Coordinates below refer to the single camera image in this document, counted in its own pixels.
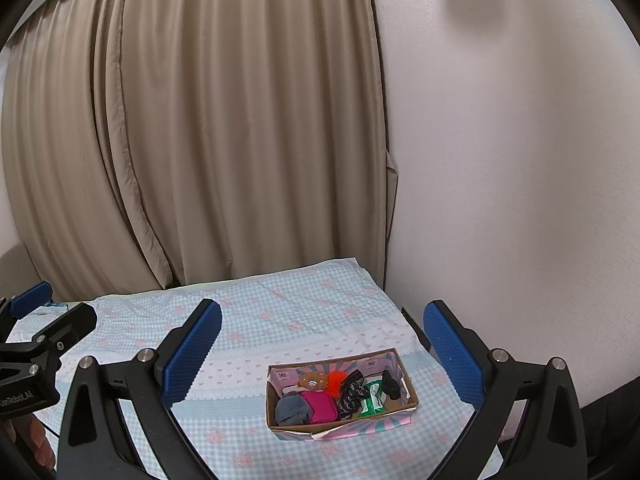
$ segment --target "orange fluffy ball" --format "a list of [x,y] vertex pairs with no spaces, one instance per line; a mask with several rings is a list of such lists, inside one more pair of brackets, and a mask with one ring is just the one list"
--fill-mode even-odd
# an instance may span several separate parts
[[329,372],[329,380],[324,392],[334,399],[340,399],[340,385],[347,376],[347,373],[341,372],[340,370]]

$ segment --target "blue gingham fabric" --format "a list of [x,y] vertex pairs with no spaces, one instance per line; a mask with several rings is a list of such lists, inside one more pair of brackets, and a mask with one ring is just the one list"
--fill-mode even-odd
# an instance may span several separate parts
[[[98,313],[96,330],[63,357],[57,376],[62,400],[38,416],[59,430],[82,356],[92,354],[107,363],[156,347],[202,298],[221,305],[222,331],[186,400],[174,404],[172,411],[222,480],[425,480],[473,413],[391,300],[355,259],[345,259],[235,282],[91,301]],[[57,315],[40,311],[27,316],[12,340],[30,339]],[[266,427],[269,364],[385,348],[398,350],[419,398],[410,425],[329,442],[284,442]],[[146,469],[164,478],[132,405],[122,404]],[[481,478],[497,472],[501,462],[495,449]]]

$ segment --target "wall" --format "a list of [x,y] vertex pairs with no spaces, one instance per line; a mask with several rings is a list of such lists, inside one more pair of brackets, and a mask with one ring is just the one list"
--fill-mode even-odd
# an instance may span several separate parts
[[584,404],[640,375],[640,48],[609,0],[375,0],[399,173],[386,289],[564,357]]
[[[4,93],[4,76],[9,61],[9,49],[0,51],[0,121],[2,119],[2,96]],[[4,179],[4,167],[2,163],[2,142],[0,142],[0,254],[4,254],[20,241],[18,231],[15,229],[14,217],[9,206],[9,197],[6,192],[6,180]]]

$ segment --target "cardboard box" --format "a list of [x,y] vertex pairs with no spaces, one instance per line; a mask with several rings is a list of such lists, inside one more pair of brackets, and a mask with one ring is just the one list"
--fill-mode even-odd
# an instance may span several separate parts
[[[359,369],[367,377],[381,374],[388,369],[401,387],[402,407],[396,410],[367,415],[351,420],[337,420],[324,424],[305,424],[302,426],[278,426],[275,420],[275,408],[280,400],[282,389],[298,382],[298,377],[308,371],[329,372],[343,370],[347,373]],[[418,405],[411,379],[402,364],[395,348],[379,350],[367,354],[328,359],[308,363],[270,365],[267,373],[267,426],[281,440],[333,440],[358,434],[379,433],[411,423],[411,415]]]

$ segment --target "curtain fold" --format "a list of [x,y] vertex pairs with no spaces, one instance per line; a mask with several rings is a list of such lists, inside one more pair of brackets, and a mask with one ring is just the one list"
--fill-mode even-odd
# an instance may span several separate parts
[[2,142],[59,296],[357,257],[382,284],[370,0],[50,0],[17,34]]

